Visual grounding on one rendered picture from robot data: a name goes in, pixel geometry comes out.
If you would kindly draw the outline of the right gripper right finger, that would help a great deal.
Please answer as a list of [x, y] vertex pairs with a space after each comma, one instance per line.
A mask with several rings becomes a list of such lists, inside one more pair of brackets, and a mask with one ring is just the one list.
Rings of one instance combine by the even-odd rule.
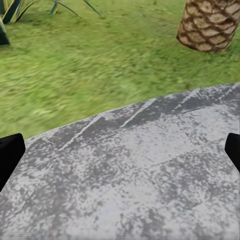
[[224, 150], [240, 172], [240, 134], [229, 133]]

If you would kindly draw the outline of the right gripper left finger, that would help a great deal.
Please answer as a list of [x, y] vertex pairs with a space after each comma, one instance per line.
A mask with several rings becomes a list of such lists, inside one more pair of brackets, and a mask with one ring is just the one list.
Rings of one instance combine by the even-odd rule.
[[25, 142], [21, 133], [0, 138], [0, 192], [25, 151]]

